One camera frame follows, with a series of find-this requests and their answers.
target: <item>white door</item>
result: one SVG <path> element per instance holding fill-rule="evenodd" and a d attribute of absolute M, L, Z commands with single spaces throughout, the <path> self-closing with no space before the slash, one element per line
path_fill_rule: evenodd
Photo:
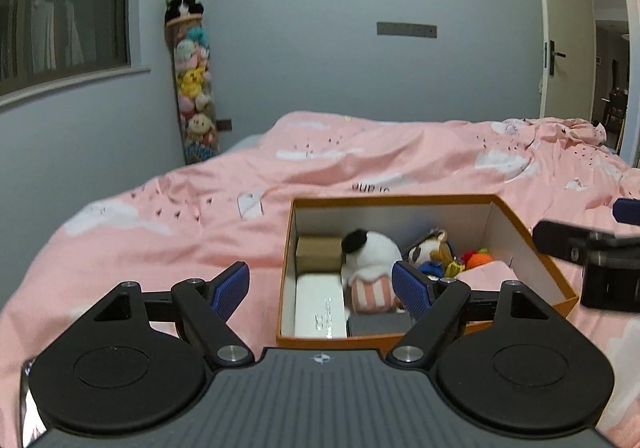
<path fill-rule="evenodd" d="M 595 82 L 592 0 L 542 0 L 545 63 L 540 116 L 591 121 Z"/>

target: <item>metal screw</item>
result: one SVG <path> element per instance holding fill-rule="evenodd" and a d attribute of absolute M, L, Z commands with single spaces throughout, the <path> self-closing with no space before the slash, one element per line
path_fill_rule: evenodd
<path fill-rule="evenodd" d="M 418 347 L 403 345 L 395 348 L 392 356 L 400 362 L 413 363 L 420 360 L 424 356 L 424 352 Z"/>
<path fill-rule="evenodd" d="M 241 345 L 225 345 L 216 354 L 224 362 L 238 363 L 247 358 L 249 351 Z"/>

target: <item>pink duvet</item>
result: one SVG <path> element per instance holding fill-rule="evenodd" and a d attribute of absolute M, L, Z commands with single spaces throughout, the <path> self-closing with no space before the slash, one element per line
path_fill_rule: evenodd
<path fill-rule="evenodd" d="M 611 215 L 618 197 L 640 198 L 640 171 L 603 140 L 582 120 L 379 123 L 296 112 L 256 148 L 87 206 L 51 237 L 0 315 L 0 446 L 17 445 L 21 363 L 120 281 L 168 290 L 244 260 L 251 288 L 230 326 L 258 355 L 273 345 L 293 197 L 497 193 L 527 226 L 549 218 L 640 233 Z M 579 270 L 561 267 L 579 290 Z M 640 448 L 640 320 L 581 308 L 570 320 L 616 371 L 599 427 Z"/>

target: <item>orange toy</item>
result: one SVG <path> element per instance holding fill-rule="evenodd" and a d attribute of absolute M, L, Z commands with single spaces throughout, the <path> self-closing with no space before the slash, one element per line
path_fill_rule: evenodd
<path fill-rule="evenodd" d="M 489 253 L 474 253 L 466 262 L 467 269 L 479 268 L 489 262 L 493 262 L 494 258 Z"/>

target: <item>gray ribbed surface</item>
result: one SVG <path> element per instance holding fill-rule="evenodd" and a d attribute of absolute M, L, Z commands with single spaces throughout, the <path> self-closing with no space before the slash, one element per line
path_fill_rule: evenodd
<path fill-rule="evenodd" d="M 563 440 L 501 438 L 447 408 L 422 373 L 395 370 L 373 351 L 270 350 L 226 370 L 187 414 L 122 439 L 46 433 L 35 448 L 605 448 L 593 431 Z"/>

